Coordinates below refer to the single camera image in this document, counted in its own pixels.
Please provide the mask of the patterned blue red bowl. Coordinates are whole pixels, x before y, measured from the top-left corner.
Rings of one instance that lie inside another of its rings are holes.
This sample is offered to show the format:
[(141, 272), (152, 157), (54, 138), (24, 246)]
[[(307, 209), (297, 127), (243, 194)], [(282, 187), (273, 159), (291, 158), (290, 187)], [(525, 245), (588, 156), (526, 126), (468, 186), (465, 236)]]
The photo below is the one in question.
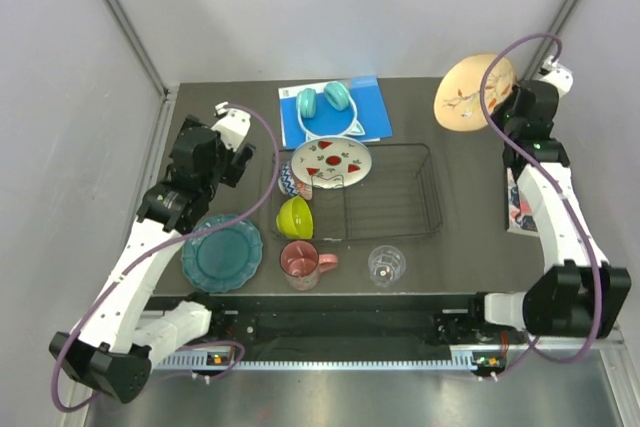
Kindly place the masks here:
[(278, 186), (280, 191), (289, 197), (301, 197), (306, 201), (310, 201), (313, 197), (312, 187), (293, 174), (289, 162), (285, 163), (280, 170)]

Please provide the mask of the lime green bowl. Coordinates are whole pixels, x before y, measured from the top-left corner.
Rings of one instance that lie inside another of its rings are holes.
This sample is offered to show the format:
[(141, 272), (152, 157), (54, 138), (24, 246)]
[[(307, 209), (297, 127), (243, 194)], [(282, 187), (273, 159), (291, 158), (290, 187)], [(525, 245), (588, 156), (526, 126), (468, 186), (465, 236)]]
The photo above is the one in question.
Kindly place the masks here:
[(288, 239), (310, 240), (314, 221), (308, 203), (299, 196), (287, 200), (276, 216), (276, 227)]

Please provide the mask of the orange floral plate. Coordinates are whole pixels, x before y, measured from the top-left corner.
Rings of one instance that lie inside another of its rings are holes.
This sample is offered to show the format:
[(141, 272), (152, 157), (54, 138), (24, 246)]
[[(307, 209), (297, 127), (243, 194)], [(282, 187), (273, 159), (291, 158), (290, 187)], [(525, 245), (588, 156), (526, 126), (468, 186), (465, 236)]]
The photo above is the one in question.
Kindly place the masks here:
[(516, 81), (513, 64), (501, 59), (480, 90), (483, 75), (496, 54), (476, 54), (454, 65), (442, 78), (434, 99), (434, 115), (440, 126), (455, 132), (483, 129), (487, 121), (480, 105), (483, 92), (490, 114), (511, 94)]

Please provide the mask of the white watermelon pattern plate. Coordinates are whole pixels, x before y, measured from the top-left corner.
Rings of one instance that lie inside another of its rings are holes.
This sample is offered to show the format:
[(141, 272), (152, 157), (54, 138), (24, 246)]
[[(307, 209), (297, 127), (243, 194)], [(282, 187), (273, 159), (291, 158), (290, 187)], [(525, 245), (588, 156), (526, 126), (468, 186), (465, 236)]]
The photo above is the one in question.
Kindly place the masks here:
[(300, 145), (290, 167), (301, 182), (314, 188), (339, 189), (362, 181), (373, 160), (361, 142), (344, 136), (323, 136)]

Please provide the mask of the teal scalloped plate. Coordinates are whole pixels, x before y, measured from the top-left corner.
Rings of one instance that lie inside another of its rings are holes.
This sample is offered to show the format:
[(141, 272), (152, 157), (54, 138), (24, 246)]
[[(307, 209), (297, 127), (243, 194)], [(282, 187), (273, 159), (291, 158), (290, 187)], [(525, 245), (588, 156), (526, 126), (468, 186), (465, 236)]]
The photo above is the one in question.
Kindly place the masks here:
[(263, 241), (250, 220), (187, 240), (182, 248), (182, 272), (196, 289), (228, 293), (251, 279), (263, 257)]

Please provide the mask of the pink glass mug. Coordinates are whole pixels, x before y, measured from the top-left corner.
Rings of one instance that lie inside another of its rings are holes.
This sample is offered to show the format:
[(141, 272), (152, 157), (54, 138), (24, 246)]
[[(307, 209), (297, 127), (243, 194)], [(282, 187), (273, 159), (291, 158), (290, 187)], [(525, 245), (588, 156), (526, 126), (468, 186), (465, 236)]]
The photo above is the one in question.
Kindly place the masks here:
[(335, 269), (339, 258), (334, 254), (320, 254), (310, 242), (289, 242), (281, 251), (280, 267), (289, 285), (297, 291), (309, 291), (321, 276)]

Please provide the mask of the black wire dish rack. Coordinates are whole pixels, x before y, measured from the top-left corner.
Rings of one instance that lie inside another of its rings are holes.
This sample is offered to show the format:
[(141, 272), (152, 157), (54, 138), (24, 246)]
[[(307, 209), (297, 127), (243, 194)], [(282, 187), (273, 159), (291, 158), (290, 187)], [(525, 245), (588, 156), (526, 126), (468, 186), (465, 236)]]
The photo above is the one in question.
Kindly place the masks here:
[[(312, 199), (305, 200), (314, 221), (310, 240), (378, 240), (436, 232), (442, 216), (429, 148), (421, 143), (365, 146), (373, 165), (362, 181), (339, 189), (312, 187)], [(280, 152), (280, 170), (295, 150)], [(269, 201), (272, 216), (291, 198), (277, 181)]]

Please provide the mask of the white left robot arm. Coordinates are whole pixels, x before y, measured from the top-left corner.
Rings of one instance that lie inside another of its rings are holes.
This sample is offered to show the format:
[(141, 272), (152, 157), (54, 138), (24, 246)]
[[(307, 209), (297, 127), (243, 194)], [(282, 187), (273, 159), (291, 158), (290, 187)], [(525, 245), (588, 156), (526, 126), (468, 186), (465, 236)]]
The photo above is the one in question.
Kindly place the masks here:
[(208, 212), (218, 186), (236, 186), (255, 152), (245, 141), (248, 112), (223, 103), (216, 118), (213, 125), (185, 118), (164, 176), (144, 194), (100, 294), (70, 332), (52, 338), (56, 374), (129, 403), (165, 358), (198, 338), (212, 344), (226, 334), (225, 317), (201, 294), (146, 327), (139, 324), (169, 261)]

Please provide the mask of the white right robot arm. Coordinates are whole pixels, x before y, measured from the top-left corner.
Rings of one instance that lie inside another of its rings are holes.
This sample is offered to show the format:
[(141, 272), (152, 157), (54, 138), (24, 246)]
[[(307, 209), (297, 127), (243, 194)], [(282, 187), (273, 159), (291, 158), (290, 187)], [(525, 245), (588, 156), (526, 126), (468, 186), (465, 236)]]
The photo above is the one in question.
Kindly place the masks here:
[(526, 292), (488, 293), (467, 317), (469, 335), (487, 343), (504, 326), (535, 336), (609, 336), (631, 289), (623, 267), (610, 264), (592, 238), (572, 186), (563, 144), (551, 135), (571, 72), (546, 61), (492, 115), (507, 136), (503, 164), (532, 211), (544, 256), (542, 277)]

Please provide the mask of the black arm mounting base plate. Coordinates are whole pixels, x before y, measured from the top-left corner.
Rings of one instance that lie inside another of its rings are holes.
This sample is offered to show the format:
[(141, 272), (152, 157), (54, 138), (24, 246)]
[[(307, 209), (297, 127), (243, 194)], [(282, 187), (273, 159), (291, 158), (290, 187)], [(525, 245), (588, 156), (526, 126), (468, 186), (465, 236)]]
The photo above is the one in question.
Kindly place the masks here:
[(480, 319), (469, 294), (192, 295), (212, 307), (201, 340), (245, 345), (284, 338), (416, 338), (427, 344), (496, 343), (503, 327)]

